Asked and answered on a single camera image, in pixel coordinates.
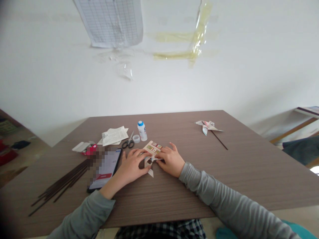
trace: paper sheet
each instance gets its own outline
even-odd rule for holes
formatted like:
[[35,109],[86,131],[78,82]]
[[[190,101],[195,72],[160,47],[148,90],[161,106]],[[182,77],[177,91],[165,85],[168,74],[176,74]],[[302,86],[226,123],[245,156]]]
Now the paper sheet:
[[102,145],[107,146],[110,144],[114,144],[128,137],[129,136],[126,133],[124,126],[117,129],[110,128],[108,129],[108,131],[102,133]]
[[[113,143],[113,144],[111,144],[111,145],[119,145],[121,142],[122,142],[122,141],[120,140],[120,141],[118,141],[118,142],[116,142],[116,143]],[[100,139],[100,141],[97,143],[97,145],[103,145],[103,138]]]
[[140,0],[74,0],[92,46],[124,48],[143,39]]
[[216,129],[215,128],[215,123],[212,122],[212,121],[207,122],[207,121],[200,120],[200,121],[195,122],[195,124],[199,124],[199,125],[203,126],[203,133],[206,136],[207,136],[208,130],[222,131],[222,130]]
[[148,174],[151,175],[153,178],[154,178],[153,162],[157,160],[156,158],[154,158],[154,156],[160,152],[161,148],[162,148],[161,145],[153,141],[148,142],[148,144],[143,148],[152,154],[152,157],[146,157],[144,159],[144,168],[146,168],[147,166],[151,166],[151,169],[149,170]]

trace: scissors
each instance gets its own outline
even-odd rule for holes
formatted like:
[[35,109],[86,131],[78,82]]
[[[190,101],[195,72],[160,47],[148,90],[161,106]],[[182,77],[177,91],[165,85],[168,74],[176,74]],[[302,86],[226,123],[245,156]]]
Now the scissors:
[[132,132],[131,137],[129,138],[129,140],[126,140],[122,144],[122,148],[126,148],[126,147],[133,148],[133,146],[134,146],[134,141],[132,140],[133,134],[134,134],[134,131]]

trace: phone screen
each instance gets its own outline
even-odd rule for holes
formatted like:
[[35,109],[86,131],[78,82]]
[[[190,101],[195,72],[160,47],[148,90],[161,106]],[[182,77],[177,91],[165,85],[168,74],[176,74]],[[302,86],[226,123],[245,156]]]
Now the phone screen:
[[89,193],[93,192],[95,189],[100,189],[110,180],[116,171],[121,153],[122,149],[105,152],[105,155],[94,174],[93,181],[87,189]]

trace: gray sleeve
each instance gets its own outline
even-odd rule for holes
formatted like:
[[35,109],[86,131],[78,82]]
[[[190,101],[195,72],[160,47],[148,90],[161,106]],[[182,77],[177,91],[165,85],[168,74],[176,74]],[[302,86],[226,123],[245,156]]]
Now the gray sleeve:
[[179,177],[240,238],[300,238],[290,226],[257,202],[185,163]]
[[94,191],[83,203],[66,216],[60,226],[47,237],[92,238],[110,215],[115,200],[108,200],[100,191]]

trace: glue bottle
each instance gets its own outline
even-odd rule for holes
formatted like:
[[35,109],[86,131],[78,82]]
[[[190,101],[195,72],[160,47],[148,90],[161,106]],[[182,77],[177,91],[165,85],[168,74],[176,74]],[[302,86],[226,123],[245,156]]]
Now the glue bottle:
[[145,124],[143,123],[143,121],[138,122],[137,128],[139,129],[141,141],[146,141],[147,135],[146,135]]

